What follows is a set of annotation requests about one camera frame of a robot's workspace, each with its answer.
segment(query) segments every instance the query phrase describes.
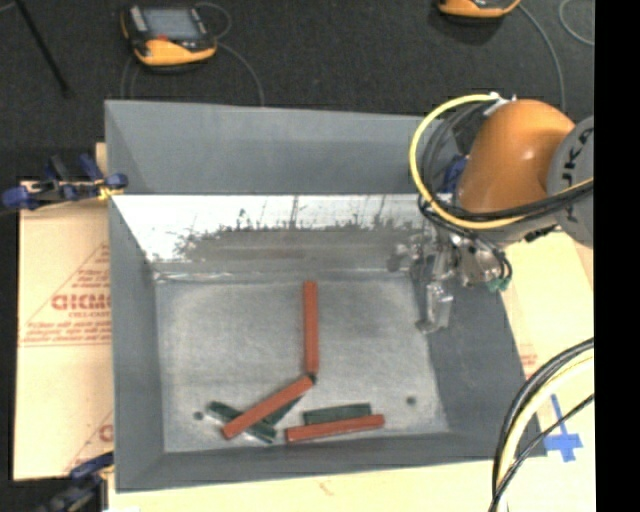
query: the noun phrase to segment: blue cross mark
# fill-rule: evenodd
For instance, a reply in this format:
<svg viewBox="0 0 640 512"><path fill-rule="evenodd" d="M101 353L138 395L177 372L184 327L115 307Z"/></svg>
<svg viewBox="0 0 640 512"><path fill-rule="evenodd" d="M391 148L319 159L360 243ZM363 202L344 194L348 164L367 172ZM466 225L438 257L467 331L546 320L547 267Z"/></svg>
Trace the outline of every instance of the blue cross mark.
<svg viewBox="0 0 640 512"><path fill-rule="evenodd" d="M560 410L560 403L556 395L551 395L551 402L553 403L553 409L555 410L556 417L562 418L562 411ZM573 450L576 448L582 448L582 441L578 434L569 434L567 432L567 426L564 421L558 426L560 434L549 434L544 438L544 447L547 451L559 450L562 455L563 462L571 462L576 460L576 456Z"/></svg>

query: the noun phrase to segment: yellow device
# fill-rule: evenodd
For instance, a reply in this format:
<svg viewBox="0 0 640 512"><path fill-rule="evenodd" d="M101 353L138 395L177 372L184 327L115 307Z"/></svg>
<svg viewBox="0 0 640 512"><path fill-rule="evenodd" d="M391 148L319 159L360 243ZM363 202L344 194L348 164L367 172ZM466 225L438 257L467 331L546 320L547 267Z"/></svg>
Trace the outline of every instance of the yellow device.
<svg viewBox="0 0 640 512"><path fill-rule="evenodd" d="M158 71L204 63L217 49L195 7L141 7L120 12L120 27L136 58Z"/></svg>
<svg viewBox="0 0 640 512"><path fill-rule="evenodd" d="M463 18L496 19L510 13L520 0L438 0L444 14Z"/></svg>

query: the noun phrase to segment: clamp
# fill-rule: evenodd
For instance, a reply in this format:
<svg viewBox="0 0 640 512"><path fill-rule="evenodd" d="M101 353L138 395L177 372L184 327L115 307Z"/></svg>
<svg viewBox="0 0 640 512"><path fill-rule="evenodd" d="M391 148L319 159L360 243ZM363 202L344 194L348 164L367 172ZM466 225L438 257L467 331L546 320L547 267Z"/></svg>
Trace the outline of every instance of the clamp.
<svg viewBox="0 0 640 512"><path fill-rule="evenodd" d="M58 155L49 158L44 168L45 178L30 187L20 185L2 193L6 208L35 210L42 206L93 197L107 198L121 191L129 180L124 174L104 176L96 162L87 153L78 158L83 176L73 176Z"/></svg>

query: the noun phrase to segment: black carpet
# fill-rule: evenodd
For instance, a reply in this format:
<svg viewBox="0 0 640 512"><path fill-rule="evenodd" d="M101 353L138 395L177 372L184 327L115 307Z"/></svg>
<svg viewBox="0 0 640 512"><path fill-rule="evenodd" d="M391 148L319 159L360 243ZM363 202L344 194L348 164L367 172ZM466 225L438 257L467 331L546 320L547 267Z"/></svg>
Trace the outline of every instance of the black carpet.
<svg viewBox="0 0 640 512"><path fill-rule="evenodd" d="M594 113L595 47L561 25L561 0L522 0L526 12L518 8L500 23L481 26L452 23L437 12L435 0L219 0L233 20L221 41L231 50L220 48L202 68L174 76L150 74L130 61L116 15L122 2L25 0L73 90L70 99L62 96L20 11L5 2L0 4L0 191L39 175L54 153L73 161L93 148L104 137L105 98L257 104L257 85L241 58L259 77L267 106L422 115L449 98L495 90L541 99L574 121ZM595 0L573 0L564 9L565 20L592 39L594 9ZM214 31L225 28L219 10L203 6L201 13ZM15 215L0 217L0 241L0 510L13 512L29 510L65 482L9 482Z"/></svg>

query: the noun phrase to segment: red stick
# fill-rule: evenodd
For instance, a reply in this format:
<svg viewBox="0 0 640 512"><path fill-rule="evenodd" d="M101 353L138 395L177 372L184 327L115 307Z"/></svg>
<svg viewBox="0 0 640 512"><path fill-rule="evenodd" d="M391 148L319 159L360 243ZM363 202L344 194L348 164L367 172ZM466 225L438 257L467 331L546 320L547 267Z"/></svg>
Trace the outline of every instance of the red stick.
<svg viewBox="0 0 640 512"><path fill-rule="evenodd" d="M277 411L292 400L295 400L300 395L304 394L311 388L311 386L313 386L313 381L309 377L305 375L304 377L299 378L297 381L289 384L286 388L278 391L274 395L271 395L266 400L263 400L258 405L231 420L222 427L222 435L227 439L236 437L251 425L264 419L269 416L269 414Z"/></svg>
<svg viewBox="0 0 640 512"><path fill-rule="evenodd" d="M305 281L304 300L304 371L316 375L320 369L318 347L318 283Z"/></svg>
<svg viewBox="0 0 640 512"><path fill-rule="evenodd" d="M329 421L326 423L316 423L313 425L303 425L291 427L285 430L287 443L297 443L318 437L336 436L340 434L350 434L351 432L362 432L364 430L374 430L384 426L384 415L372 414L352 418L349 420Z"/></svg>

